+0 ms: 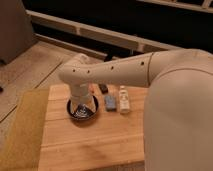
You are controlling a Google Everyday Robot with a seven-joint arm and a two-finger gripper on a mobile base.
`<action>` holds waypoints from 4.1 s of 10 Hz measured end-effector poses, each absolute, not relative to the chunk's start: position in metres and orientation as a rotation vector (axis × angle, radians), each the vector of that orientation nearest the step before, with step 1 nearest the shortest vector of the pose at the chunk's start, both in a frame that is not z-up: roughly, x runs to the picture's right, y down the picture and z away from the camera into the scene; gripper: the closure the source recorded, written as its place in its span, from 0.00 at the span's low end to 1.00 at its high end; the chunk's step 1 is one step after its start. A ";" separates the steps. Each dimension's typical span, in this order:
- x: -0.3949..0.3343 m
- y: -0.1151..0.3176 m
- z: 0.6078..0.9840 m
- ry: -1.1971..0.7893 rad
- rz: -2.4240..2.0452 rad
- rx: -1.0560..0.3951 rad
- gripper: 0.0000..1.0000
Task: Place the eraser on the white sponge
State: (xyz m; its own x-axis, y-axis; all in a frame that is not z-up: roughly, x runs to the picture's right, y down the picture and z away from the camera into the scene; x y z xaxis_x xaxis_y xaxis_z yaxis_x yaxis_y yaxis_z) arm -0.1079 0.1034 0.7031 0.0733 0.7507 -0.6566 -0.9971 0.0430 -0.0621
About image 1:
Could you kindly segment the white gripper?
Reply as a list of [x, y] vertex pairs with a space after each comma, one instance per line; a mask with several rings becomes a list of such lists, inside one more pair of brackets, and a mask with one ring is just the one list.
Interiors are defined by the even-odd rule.
[[71, 111], [74, 112], [78, 105], [86, 105], [92, 107], [92, 95], [89, 92], [88, 84], [70, 85], [70, 100], [71, 100]]

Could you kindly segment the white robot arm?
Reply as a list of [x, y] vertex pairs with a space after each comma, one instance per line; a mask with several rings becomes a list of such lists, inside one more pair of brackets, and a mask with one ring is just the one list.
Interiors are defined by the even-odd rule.
[[78, 54], [59, 77], [75, 103], [91, 99], [90, 83], [146, 87], [145, 171], [213, 171], [213, 54], [179, 49], [97, 64]]

